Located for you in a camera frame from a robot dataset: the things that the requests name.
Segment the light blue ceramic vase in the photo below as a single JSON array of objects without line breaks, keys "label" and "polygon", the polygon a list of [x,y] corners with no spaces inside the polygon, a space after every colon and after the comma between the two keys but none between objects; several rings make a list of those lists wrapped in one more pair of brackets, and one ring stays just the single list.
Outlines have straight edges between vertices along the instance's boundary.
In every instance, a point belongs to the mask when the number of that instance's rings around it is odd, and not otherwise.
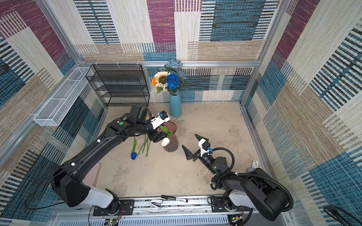
[{"label": "light blue ceramic vase", "polygon": [[177,91],[175,95],[169,97],[169,110],[172,117],[180,117],[182,114],[182,103],[180,92]]}]

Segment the dark red glass vase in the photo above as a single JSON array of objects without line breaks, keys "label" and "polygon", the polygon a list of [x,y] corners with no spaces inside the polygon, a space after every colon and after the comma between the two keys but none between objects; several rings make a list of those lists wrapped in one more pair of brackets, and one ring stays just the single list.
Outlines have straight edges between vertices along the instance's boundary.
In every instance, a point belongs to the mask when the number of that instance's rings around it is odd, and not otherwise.
[{"label": "dark red glass vase", "polygon": [[163,126],[173,133],[168,137],[170,139],[170,143],[164,147],[164,150],[167,152],[175,152],[179,146],[178,139],[176,137],[177,126],[171,121],[165,122]]}]

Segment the dusty blue rose bouquet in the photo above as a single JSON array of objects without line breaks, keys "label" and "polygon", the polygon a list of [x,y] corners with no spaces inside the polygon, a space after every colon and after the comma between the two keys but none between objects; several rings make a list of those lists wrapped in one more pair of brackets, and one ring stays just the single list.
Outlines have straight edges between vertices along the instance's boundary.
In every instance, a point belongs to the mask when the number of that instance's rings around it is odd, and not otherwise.
[{"label": "dusty blue rose bouquet", "polygon": [[178,75],[179,80],[181,82],[181,85],[184,84],[186,78],[186,72],[183,69],[183,63],[179,60],[169,60],[167,64],[165,64],[163,67],[158,68],[158,71],[166,71],[170,73],[175,73]]}]

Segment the dark blue tulip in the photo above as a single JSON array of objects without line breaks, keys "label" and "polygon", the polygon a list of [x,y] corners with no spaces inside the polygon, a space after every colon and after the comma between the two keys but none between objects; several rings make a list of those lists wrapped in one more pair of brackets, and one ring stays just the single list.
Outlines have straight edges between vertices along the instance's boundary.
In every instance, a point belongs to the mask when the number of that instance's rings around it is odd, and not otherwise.
[{"label": "dark blue tulip", "polygon": [[137,139],[134,137],[133,138],[132,151],[131,151],[131,159],[132,160],[135,160],[137,158],[136,147],[137,147]]}]

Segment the orange marigold flower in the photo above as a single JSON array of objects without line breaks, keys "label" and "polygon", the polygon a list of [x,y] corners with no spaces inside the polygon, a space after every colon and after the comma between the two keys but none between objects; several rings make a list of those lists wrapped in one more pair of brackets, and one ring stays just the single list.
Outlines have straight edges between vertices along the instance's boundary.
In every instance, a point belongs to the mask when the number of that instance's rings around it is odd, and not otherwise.
[{"label": "orange marigold flower", "polygon": [[153,78],[153,79],[152,79],[152,85],[153,85],[154,87],[157,85],[156,78]]}]

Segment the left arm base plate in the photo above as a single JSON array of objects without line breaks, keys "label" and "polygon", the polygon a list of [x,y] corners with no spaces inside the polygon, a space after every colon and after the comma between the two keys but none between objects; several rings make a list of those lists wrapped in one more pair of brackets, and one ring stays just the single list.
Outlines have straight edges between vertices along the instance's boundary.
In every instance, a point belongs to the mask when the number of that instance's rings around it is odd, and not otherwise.
[{"label": "left arm base plate", "polygon": [[131,216],[133,214],[135,200],[118,200],[112,202],[107,208],[95,207],[92,216]]}]

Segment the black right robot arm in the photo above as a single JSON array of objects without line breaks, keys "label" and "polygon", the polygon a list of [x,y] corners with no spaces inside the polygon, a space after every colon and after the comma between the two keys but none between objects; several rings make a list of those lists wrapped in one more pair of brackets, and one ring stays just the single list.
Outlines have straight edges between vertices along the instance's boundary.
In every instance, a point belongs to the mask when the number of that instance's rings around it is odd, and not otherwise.
[{"label": "black right robot arm", "polygon": [[294,200],[290,191],[274,180],[263,169],[251,172],[233,172],[235,156],[227,148],[212,148],[209,140],[195,135],[199,149],[192,153],[182,146],[187,160],[199,160],[214,176],[210,181],[212,190],[224,190],[225,209],[233,211],[238,207],[256,209],[264,218],[274,221],[280,213],[290,211]]}]

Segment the white tulip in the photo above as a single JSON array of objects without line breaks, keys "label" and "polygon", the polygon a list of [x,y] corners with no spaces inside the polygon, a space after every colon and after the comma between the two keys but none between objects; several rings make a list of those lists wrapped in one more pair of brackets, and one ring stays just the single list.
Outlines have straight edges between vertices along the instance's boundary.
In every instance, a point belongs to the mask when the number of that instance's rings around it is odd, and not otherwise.
[{"label": "white tulip", "polygon": [[164,127],[164,126],[159,126],[159,128],[162,130],[163,133],[166,134],[166,137],[164,137],[163,140],[162,140],[162,142],[161,142],[161,145],[162,145],[163,147],[166,147],[166,146],[169,145],[169,143],[170,143],[169,137],[170,137],[171,135],[173,135],[173,132],[170,131],[169,129],[167,129],[166,127]]}]

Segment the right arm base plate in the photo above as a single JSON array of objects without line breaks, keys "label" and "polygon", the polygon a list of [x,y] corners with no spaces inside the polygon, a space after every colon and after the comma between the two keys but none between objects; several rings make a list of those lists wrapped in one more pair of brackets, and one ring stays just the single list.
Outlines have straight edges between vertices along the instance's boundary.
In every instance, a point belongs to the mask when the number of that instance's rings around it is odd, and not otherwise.
[{"label": "right arm base plate", "polygon": [[249,207],[235,206],[223,196],[209,196],[207,202],[211,206],[212,212],[245,212],[251,210]]}]

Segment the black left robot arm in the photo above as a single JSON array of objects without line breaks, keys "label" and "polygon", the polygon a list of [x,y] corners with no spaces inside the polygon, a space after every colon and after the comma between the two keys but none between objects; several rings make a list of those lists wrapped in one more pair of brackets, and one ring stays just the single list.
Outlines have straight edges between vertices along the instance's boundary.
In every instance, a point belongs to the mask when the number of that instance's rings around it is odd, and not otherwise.
[{"label": "black left robot arm", "polygon": [[113,148],[130,137],[147,135],[156,143],[167,137],[158,130],[170,116],[161,111],[155,116],[147,107],[133,105],[130,112],[110,122],[104,131],[84,150],[62,165],[48,170],[52,190],[68,207],[92,205],[103,209],[118,208],[119,198],[106,189],[98,189],[83,183],[89,171]]}]

